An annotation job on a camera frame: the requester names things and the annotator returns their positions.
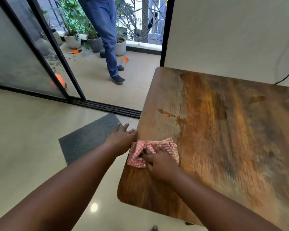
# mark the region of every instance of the standing person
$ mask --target standing person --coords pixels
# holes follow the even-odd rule
[[[120,77],[118,73],[118,69],[124,70],[124,68],[117,66],[117,9],[114,0],[78,0],[78,2],[104,42],[105,58],[110,77],[117,83],[124,82],[125,79]]]
[[[70,231],[88,206],[116,157],[137,141],[128,123],[106,141],[52,176],[0,218],[0,231]],[[168,183],[209,231],[281,231],[278,227],[185,173],[163,148],[141,157],[150,175]]]

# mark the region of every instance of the cleaning rag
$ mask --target cleaning rag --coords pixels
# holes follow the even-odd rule
[[[177,150],[177,145],[173,142],[172,138],[167,138],[162,141],[142,141],[138,140],[134,143],[128,153],[127,164],[137,168],[145,168],[145,160],[140,158],[139,155],[142,153],[143,149],[146,147],[154,154],[156,153],[153,149],[153,145],[156,144],[159,147],[163,146],[166,151],[172,155],[177,164],[179,164],[179,154]]]

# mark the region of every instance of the person's right arm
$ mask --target person's right arm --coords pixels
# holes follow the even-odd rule
[[[253,211],[186,174],[163,147],[141,157],[154,178],[169,183],[209,231],[281,231]]]

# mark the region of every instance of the blue pants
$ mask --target blue pants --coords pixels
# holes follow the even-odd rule
[[[117,76],[117,10],[114,0],[78,0],[78,2],[104,42],[110,77]]]

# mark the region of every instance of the hand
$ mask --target hand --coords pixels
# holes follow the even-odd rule
[[[147,169],[154,178],[169,183],[171,179],[180,171],[176,161],[164,147],[153,145],[156,154],[145,149],[141,158],[146,161]]]
[[[117,156],[123,155],[126,153],[133,141],[137,141],[137,130],[131,129],[130,131],[126,131],[129,123],[125,124],[121,130],[119,130],[121,123],[118,123],[113,130],[113,132],[108,136],[105,141],[105,144],[109,144],[114,147]]]

